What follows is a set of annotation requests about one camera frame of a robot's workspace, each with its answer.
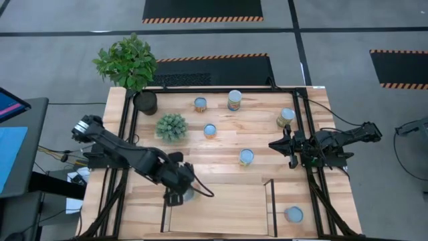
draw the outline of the concrete floor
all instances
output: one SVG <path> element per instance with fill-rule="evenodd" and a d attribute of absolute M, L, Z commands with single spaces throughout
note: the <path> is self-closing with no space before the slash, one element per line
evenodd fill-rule
<path fill-rule="evenodd" d="M 424 0 L 294 0 L 300 27 L 427 26 Z M 292 27 L 285 0 L 261 0 L 261 23 L 199 23 L 142 25 L 144 0 L 11 0 L 0 17 L 0 32 L 100 31 L 140 29 L 278 28 Z M 0 37 L 0 86 L 22 98 L 46 96 L 51 102 L 104 102 L 109 83 L 96 74 L 91 59 L 122 36 Z M 277 84 L 303 85 L 293 33 L 145 35 L 158 58 L 244 54 L 270 55 Z M 393 153 L 394 127 L 428 115 L 423 90 L 390 90 L 379 86 L 370 49 L 428 50 L 427 32 L 303 33 L 313 85 L 326 86 L 330 105 L 354 123 L 372 121 L 383 134 L 376 144 L 357 143 L 349 160 L 351 186 L 367 236 L 426 240 L 428 183 L 406 174 Z M 103 106 L 50 106 L 40 144 L 74 149 L 70 130 L 85 114 Z M 339 129 L 352 127 L 336 119 Z M 419 135 L 397 140 L 402 162 L 415 175 L 428 178 L 428 149 Z M 36 159 L 45 170 L 64 164 L 43 154 Z M 43 240 L 69 238 L 76 224 L 48 226 Z"/>

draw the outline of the black mat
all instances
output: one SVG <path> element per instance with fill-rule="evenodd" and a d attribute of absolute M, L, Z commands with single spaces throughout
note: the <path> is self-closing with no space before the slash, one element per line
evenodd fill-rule
<path fill-rule="evenodd" d="M 428 89 L 428 52 L 371 50 L 370 56 L 382 87 Z"/>
<path fill-rule="evenodd" d="M 143 23 L 263 21 L 260 0 L 146 0 Z"/>
<path fill-rule="evenodd" d="M 274 79 L 267 54 L 158 60 L 150 86 L 261 86 Z"/>

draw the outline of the orange striped border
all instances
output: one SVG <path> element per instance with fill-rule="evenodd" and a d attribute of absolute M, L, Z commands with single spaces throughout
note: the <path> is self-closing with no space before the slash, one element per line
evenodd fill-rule
<path fill-rule="evenodd" d="M 428 90 L 428 84 L 383 83 L 381 87 L 406 90 Z"/>
<path fill-rule="evenodd" d="M 390 53 L 390 54 L 428 54 L 428 51 L 421 50 L 370 50 L 373 53 Z"/>
<path fill-rule="evenodd" d="M 143 19 L 142 23 L 214 23 L 232 21 L 263 21 L 263 17 L 241 16 L 241 17 L 160 17 Z"/>
<path fill-rule="evenodd" d="M 269 57 L 268 54 L 231 54 L 224 56 L 202 56 L 202 57 L 185 57 L 185 58 L 167 58 L 156 60 L 156 62 L 176 62 L 176 61 L 189 61 L 189 60 L 212 60 L 219 58 L 247 58 L 247 57 Z"/>

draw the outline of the wooden table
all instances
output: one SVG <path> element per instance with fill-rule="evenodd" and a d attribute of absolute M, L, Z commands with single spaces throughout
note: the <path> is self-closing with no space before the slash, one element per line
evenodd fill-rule
<path fill-rule="evenodd" d="M 307 90 L 309 99 L 330 107 L 324 88 L 307 87 Z M 268 147 L 269 142 L 282 138 L 282 129 L 276 125 L 275 120 L 282 108 L 294 108 L 291 94 L 244 93 L 241 109 L 237 112 L 227 110 L 227 94 L 223 93 L 157 94 L 157 96 L 158 112 L 154 116 L 138 114 L 136 134 L 140 140 L 137 145 L 158 147 L 166 152 L 183 152 L 185 161 L 194 165 L 195 173 L 201 176 L 202 181 L 208 186 L 210 183 L 219 183 L 219 180 L 222 183 L 249 184 L 274 179 L 276 213 L 272 213 L 272 201 L 269 198 L 267 198 L 267 202 L 270 202 L 271 205 L 267 206 L 267 210 L 268 217 L 276 215 L 278 238 L 317 238 L 305 170 L 301 165 L 295 169 L 289 169 L 289 159 Z M 193 108 L 193 101 L 198 96 L 204 96 L 208 102 L 208 110 L 203 114 L 195 112 Z M 125 89 L 111 88 L 104 112 L 104 126 L 116 134 L 119 129 L 124 97 Z M 328 111 L 313 103 L 310 103 L 310 107 L 316 130 L 322 127 L 334 127 L 332 115 Z M 132 109 L 131 104 L 127 118 L 127 131 Z M 300 109 L 306 136 L 309 137 L 302 100 L 300 100 Z M 165 112 L 181 113 L 186 118 L 189 133 L 185 140 L 171 145 L 163 143 L 155 136 L 155 123 Z M 207 123 L 217 126 L 216 139 L 208 140 L 204 137 L 202 130 Z M 297 130 L 296 120 L 292 121 L 291 126 L 292 129 Z M 242 167 L 237 162 L 239 151 L 242 148 L 250 148 L 255 154 L 254 162 L 248 167 Z M 325 168 L 324 171 L 332 205 L 355 232 L 361 233 L 347 176 L 338 169 Z M 83 230 L 86 230 L 98 215 L 103 177 L 104 170 L 102 169 L 90 174 L 82 208 Z M 160 233 L 164 191 L 165 187 L 162 185 L 153 185 L 135 172 L 130 172 L 119 239 L 269 237 L 245 234 Z M 323 205 L 321 203 L 319 205 L 324 233 L 327 234 L 326 212 Z M 298 206 L 303 210 L 304 219 L 301 223 L 292 224 L 285 219 L 284 210 L 291 206 Z M 114 207 L 110 212 L 107 234 L 112 232 L 115 213 Z"/>

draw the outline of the tin can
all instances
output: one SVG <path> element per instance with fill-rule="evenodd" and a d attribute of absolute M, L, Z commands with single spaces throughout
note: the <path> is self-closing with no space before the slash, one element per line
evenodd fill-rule
<path fill-rule="evenodd" d="M 303 220 L 303 211 L 296 206 L 287 208 L 284 211 L 284 215 L 286 216 L 287 221 L 295 224 L 300 223 Z"/>
<path fill-rule="evenodd" d="M 248 166 L 254 160 L 254 153 L 250 149 L 243 149 L 239 154 L 239 164 Z"/>
<path fill-rule="evenodd" d="M 212 139 L 217 135 L 217 129 L 213 124 L 206 124 L 205 127 L 203 128 L 203 134 L 208 139 Z"/>
<path fill-rule="evenodd" d="M 284 128 L 286 125 L 289 125 L 291 121 L 296 116 L 296 113 L 292 109 L 283 108 L 279 117 L 276 119 L 276 124 L 279 127 Z"/>
<path fill-rule="evenodd" d="M 195 99 L 195 110 L 199 113 L 203 113 L 207 110 L 207 100 L 203 97 Z"/>
<path fill-rule="evenodd" d="M 242 99 L 242 93 L 238 90 L 232 90 L 229 92 L 229 100 L 227 101 L 227 107 L 229 110 L 235 111 L 239 110 L 241 107 L 241 99 Z"/>

